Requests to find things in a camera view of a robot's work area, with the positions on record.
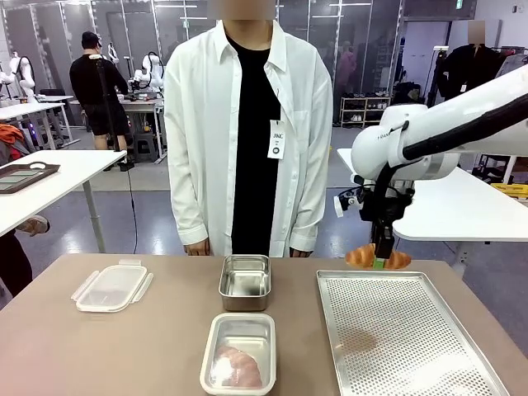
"person's left hand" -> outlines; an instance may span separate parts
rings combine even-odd
[[[313,252],[302,252],[300,250],[293,249],[292,247],[290,247],[290,257],[306,258],[306,257],[310,257],[310,254],[312,253]]]

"fluorescent light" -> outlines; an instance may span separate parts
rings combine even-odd
[[[179,6],[172,4],[156,4],[156,8],[198,8],[198,6]]]
[[[342,4],[343,7],[346,6],[370,6],[371,2],[351,2],[350,4]],[[339,7],[339,4],[328,4],[329,7]]]

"metal container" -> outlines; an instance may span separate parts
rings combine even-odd
[[[226,356],[226,350],[234,355]],[[222,313],[214,318],[200,371],[204,391],[213,395],[264,396],[275,381],[273,319],[264,313]]]
[[[226,257],[219,292],[226,311],[263,311],[271,292],[270,259],[246,255]]]
[[[425,274],[317,278],[341,395],[509,394]]]

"white button-up shirt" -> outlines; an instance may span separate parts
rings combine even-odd
[[[311,252],[324,213],[332,84],[317,50],[276,22],[264,70],[280,102],[285,133],[270,256],[289,255],[290,248]],[[215,255],[231,253],[241,82],[242,67],[222,23],[176,47],[165,75],[178,234],[184,245],[209,237]]]

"shirt pocket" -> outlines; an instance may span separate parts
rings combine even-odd
[[[308,150],[310,136],[308,111],[294,111],[294,130],[299,152],[304,153]]]

